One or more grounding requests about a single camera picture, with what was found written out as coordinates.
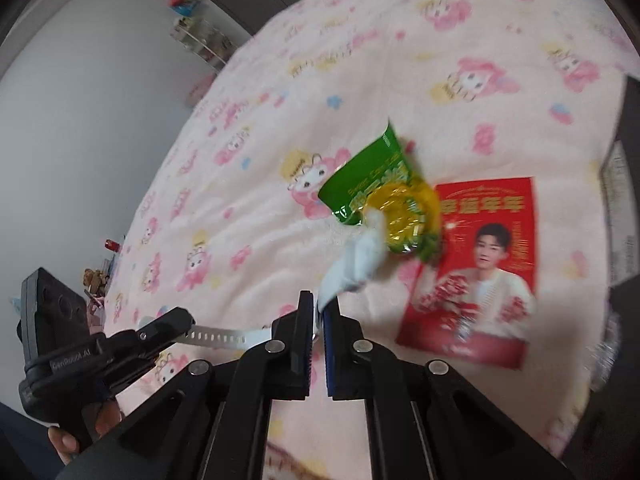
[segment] red greeting card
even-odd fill
[[[536,310],[530,178],[441,184],[444,255],[417,277],[396,341],[520,368]]]

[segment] finger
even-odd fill
[[[104,436],[121,420],[122,414],[118,403],[115,400],[108,400],[103,404],[95,419],[95,431],[99,436]]]
[[[66,431],[51,426],[47,431],[49,441],[53,444],[60,460],[66,465],[71,462],[71,454],[78,452],[78,441]]]

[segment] perforated metal strip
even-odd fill
[[[208,326],[194,325],[185,335],[177,337],[177,343],[207,348],[226,348],[229,350],[248,350],[252,346],[271,339],[271,328],[261,330],[225,330]]]

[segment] small bottle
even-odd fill
[[[117,253],[120,251],[120,244],[117,242],[114,242],[113,240],[107,240],[104,243],[104,246],[110,250],[113,251],[114,253]]]

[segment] metal bolt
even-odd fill
[[[371,341],[367,341],[366,339],[358,339],[353,344],[353,349],[359,354],[371,352],[373,350],[373,343]]]
[[[198,359],[189,363],[189,373],[191,375],[202,375],[209,371],[209,363],[203,359]]]
[[[265,343],[264,349],[270,354],[277,354],[284,350],[284,346],[284,343],[279,339],[271,339]]]
[[[449,371],[449,365],[444,361],[431,361],[429,371],[434,375],[444,375]]]

